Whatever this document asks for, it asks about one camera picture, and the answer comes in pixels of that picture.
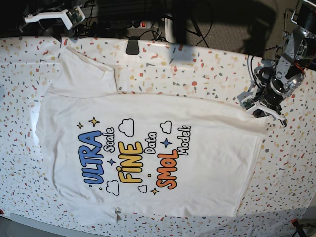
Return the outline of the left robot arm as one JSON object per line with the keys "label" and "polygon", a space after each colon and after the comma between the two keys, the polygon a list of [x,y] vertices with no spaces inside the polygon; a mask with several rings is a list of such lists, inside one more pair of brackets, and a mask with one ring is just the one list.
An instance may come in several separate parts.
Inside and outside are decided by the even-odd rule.
{"label": "left robot arm", "polygon": [[275,46],[282,51],[271,66],[252,70],[256,89],[247,110],[255,118],[272,115],[286,126],[281,103],[302,84],[307,68],[316,58],[316,2],[298,1],[291,21],[296,25],[291,33],[284,32],[284,41]]}

